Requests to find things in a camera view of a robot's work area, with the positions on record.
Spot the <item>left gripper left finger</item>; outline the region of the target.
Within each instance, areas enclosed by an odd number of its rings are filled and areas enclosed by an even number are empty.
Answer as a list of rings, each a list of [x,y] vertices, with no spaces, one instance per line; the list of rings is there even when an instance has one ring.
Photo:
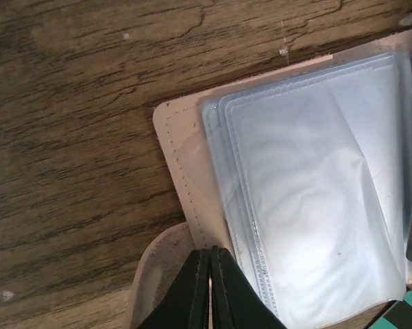
[[[193,250],[161,303],[146,318],[147,328],[205,328],[208,325],[210,252]]]

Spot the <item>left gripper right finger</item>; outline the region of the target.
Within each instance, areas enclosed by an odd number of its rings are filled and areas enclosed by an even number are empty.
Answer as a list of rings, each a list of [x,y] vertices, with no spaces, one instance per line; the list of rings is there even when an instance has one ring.
[[[257,296],[229,250],[214,246],[210,259],[214,328],[285,327]]]

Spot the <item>beige leather card holder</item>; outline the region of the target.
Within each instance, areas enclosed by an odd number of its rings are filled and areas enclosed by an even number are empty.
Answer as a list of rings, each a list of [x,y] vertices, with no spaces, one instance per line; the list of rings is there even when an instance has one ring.
[[[186,221],[141,257],[127,328],[214,246],[284,328],[351,328],[379,304],[372,328],[412,328],[412,29],[164,102],[153,122]]]

